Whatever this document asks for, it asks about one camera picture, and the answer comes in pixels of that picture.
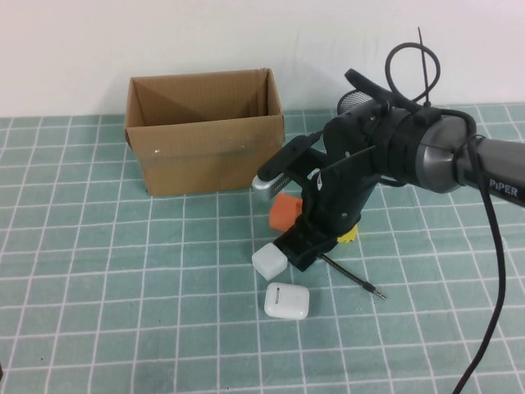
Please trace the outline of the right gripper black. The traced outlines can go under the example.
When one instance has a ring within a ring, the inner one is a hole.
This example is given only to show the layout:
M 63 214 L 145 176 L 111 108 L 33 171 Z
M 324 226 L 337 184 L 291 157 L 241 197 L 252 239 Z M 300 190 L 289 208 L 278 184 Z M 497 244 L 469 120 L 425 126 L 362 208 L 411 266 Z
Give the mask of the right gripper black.
M 349 239 L 349 230 L 359 220 L 364 205 L 377 186 L 377 170 L 371 151 L 360 151 L 322 168 L 306 180 L 302 217 L 293 230 L 307 246 L 315 243 L 319 231 L 319 252 L 328 253 Z

